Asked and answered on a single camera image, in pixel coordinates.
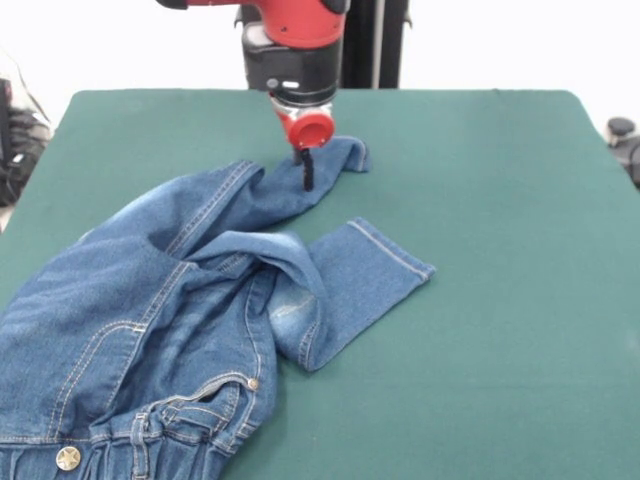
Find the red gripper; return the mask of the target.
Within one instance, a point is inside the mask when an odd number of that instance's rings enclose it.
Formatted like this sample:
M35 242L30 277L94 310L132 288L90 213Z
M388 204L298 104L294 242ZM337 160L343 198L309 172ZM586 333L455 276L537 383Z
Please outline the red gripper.
M303 187L314 188L314 162L309 148L323 146L334 134L334 120L329 113L319 109L299 110L293 113L278 112L286 139L293 149L293 161L303 166Z

